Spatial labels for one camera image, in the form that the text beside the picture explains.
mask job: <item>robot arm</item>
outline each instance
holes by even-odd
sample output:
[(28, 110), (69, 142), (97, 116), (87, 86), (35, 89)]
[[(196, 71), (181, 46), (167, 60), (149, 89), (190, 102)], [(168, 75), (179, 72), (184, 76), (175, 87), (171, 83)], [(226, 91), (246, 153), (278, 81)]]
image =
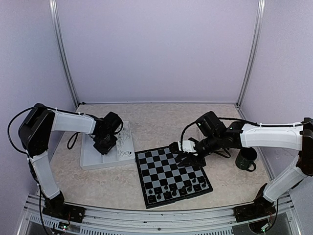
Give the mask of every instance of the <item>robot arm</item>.
[(76, 222), (83, 218), (83, 208), (64, 204), (62, 192), (57, 187), (49, 164), (48, 143), (52, 131), (73, 131), (93, 136), (94, 148), (101, 154), (107, 154), (115, 145), (116, 130), (123, 127), (122, 119), (109, 112), (104, 118), (92, 115), (57, 111), (42, 104), (36, 104), (19, 128), (19, 137), (28, 154), (28, 162), (34, 179), (40, 184), (45, 197), (43, 213), (53, 217), (68, 219), (69, 213)]
[(209, 112), (197, 119), (196, 124), (206, 137), (201, 141), (190, 139), (171, 144), (181, 158), (180, 165), (202, 165), (204, 157), (220, 149), (249, 147), (281, 147), (299, 151), (295, 159), (278, 177), (259, 190), (252, 204), (234, 209), (237, 222), (256, 219), (275, 213), (273, 202), (308, 176), (313, 176), (313, 123), (305, 118), (302, 123), (262, 125), (235, 121), (226, 128), (221, 120)]

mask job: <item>white tray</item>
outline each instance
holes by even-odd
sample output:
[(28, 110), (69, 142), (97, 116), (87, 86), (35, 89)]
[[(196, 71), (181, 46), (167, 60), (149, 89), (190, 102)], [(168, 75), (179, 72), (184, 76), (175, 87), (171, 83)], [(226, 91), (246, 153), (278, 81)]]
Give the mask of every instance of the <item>white tray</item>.
[(124, 122), (122, 131), (114, 146), (107, 155), (102, 155), (94, 147), (89, 135), (83, 135), (80, 167), (83, 170), (101, 169), (117, 165), (135, 163), (135, 152), (129, 121)]

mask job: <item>light purple wall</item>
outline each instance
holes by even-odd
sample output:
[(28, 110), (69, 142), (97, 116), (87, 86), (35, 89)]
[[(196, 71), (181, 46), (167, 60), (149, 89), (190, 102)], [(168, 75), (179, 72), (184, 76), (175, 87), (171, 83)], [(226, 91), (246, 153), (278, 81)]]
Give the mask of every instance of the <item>light purple wall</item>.
[(257, 0), (58, 1), (80, 101), (235, 103), (257, 7)]
[[(6, 128), (19, 111), (36, 102), (73, 110), (58, 54), (47, 0), (0, 1), (0, 228), (12, 235), (35, 184), (26, 156), (10, 145)], [(12, 137), (21, 147), (17, 128)], [(53, 135), (53, 152), (60, 134)]]
[[(252, 121), (286, 123), (313, 118), (313, 2), (267, 1), (260, 43), (243, 112)], [(266, 148), (278, 175), (292, 161), (291, 150)], [(313, 180), (291, 192), (304, 235), (313, 234)]]

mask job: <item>dark green cup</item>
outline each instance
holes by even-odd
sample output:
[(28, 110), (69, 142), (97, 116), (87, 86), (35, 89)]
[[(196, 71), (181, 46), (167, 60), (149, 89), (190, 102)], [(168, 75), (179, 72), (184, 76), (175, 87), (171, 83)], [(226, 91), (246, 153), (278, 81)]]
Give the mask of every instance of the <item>dark green cup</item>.
[(236, 166), (240, 170), (253, 172), (256, 170), (256, 164), (254, 161), (257, 157), (258, 154), (254, 148), (242, 148), (236, 158)]

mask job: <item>chessboard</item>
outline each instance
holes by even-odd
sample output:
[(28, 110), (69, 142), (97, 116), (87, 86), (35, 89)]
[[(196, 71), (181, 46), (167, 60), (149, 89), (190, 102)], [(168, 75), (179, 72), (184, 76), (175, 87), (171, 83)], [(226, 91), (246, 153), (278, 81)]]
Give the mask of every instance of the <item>chessboard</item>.
[(177, 154), (168, 146), (136, 152), (135, 156), (147, 209), (213, 191), (203, 168), (178, 167)]

